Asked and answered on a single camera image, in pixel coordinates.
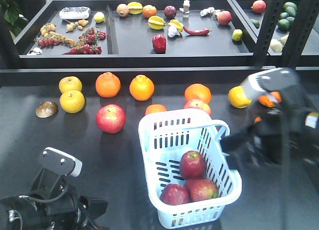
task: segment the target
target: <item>tray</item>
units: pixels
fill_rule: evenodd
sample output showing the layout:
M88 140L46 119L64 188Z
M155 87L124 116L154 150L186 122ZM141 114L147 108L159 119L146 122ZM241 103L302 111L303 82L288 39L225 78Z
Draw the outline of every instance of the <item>tray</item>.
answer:
M183 0L51 0L15 39L22 68L117 68L117 67L198 67L198 66L249 66L255 42L253 32L237 11L231 0L190 0L189 18L183 18L180 11L176 19L191 29L209 28L208 36L182 36L168 38L165 54L157 54L152 47L152 37L163 33L167 36L168 26L164 30L153 30L142 15L119 17L116 7L120 3L138 1L142 5L151 4L157 7L157 15L164 17L163 10L167 5L177 9L182 7ZM61 55L69 50L65 46L45 47L43 55L27 56L37 44L32 41L40 35L40 28L47 22L54 23L56 32L77 39L81 31L66 33L66 22L58 17L64 7L87 6L91 8L90 26L94 26L92 16L103 11L106 21L98 28L107 32L106 40L100 41L101 55ZM228 26L220 26L216 20L199 12L207 7L228 10L232 21ZM231 35L234 29L243 30L243 41L234 44Z
M259 30L254 27L250 19L256 19L259 21L259 23L262 23L262 20L264 18L264 14L256 14L251 10L251 6L256 0L232 0L234 5L238 8L238 11L242 14L242 16L246 19L247 24L253 31L254 35L258 38ZM299 5L301 0L286 0L290 2L294 2L296 5ZM273 38L280 39L281 37L289 34L289 31L283 32L278 29L278 26L276 26L276 29L273 34ZM307 43L304 47L303 53L300 57L298 66L318 66L319 65L319 33L313 28L310 32L309 38L307 40ZM271 49L268 50L268 53L270 55L270 60L268 64L271 65L277 65L278 61L280 60L281 53L274 53Z
M146 182L151 203L159 221L167 229L176 229L217 220L225 205L241 194L241 177L229 170L219 140L229 135L228 125L198 109L180 109L145 116L139 123L139 137ZM179 161L184 153L195 150L207 163L207 178L218 187L215 199L170 206L160 199L168 184L183 185Z

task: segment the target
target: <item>red bell pepper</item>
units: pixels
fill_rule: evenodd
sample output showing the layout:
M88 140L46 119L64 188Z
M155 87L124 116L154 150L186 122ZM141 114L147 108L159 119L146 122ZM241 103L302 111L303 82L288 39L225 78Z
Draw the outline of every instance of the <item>red bell pepper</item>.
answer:
M166 38L162 34L158 34L152 38L153 48L157 53L165 53Z

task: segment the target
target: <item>green vegetable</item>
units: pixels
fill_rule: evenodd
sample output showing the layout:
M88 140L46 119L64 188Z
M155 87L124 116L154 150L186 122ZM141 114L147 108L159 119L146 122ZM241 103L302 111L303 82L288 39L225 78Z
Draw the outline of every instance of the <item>green vegetable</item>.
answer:
M279 19L286 19L287 17L289 17L289 14L287 12L282 12L280 15L279 15Z
M289 17L286 18L286 20L288 20L289 23L290 23L290 26L292 26L292 24L294 23L295 18L292 17L292 16L289 16Z
M257 21L256 19L250 19L250 21L255 26L255 28L259 29L259 27L260 27L259 21Z
M296 16L296 10L292 6L287 7L285 9L285 12L287 12L289 16L292 16L292 17Z
M295 9L295 11L297 11L297 5L295 3L293 3L293 2L284 3L283 9L286 9L289 6L293 7Z
M288 29L290 27L290 22L286 19L280 19L278 21L278 29L283 31L283 32L287 32Z

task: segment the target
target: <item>lime green fruit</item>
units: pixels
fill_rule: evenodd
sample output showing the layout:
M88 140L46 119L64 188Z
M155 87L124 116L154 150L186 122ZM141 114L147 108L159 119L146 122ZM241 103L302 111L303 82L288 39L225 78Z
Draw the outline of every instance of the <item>lime green fruit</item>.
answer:
M241 41L241 38L243 37L243 31L241 29L234 30L232 34L232 39L234 41Z

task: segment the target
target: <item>plastic basket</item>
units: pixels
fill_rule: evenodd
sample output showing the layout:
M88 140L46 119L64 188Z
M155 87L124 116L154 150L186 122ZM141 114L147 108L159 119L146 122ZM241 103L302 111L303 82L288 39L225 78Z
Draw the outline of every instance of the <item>plastic basket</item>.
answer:
M225 205L236 201L242 189L241 177L230 170L219 140L229 135L228 125L212 120L198 109L181 109L153 113L139 123L139 137L145 165L145 176L151 203L158 210L159 221L166 229L175 229L217 220ZM177 206L160 199L168 183L183 185L179 161L189 151L199 151L207 163L207 178L216 183L215 199Z

